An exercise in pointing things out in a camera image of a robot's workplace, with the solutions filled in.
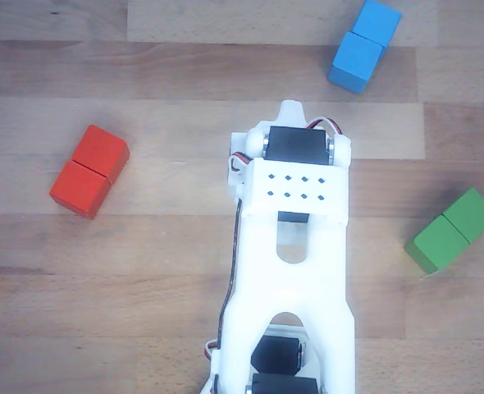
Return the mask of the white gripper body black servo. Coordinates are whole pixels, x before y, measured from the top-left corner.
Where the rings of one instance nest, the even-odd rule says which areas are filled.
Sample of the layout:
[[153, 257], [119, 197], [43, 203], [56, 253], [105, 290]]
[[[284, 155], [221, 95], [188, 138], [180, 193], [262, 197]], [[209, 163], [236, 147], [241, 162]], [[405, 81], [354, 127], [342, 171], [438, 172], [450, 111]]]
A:
[[246, 133], [231, 134], [230, 154], [228, 158], [228, 187], [231, 197], [238, 199], [245, 180], [245, 170], [250, 163], [250, 156], [245, 154]]

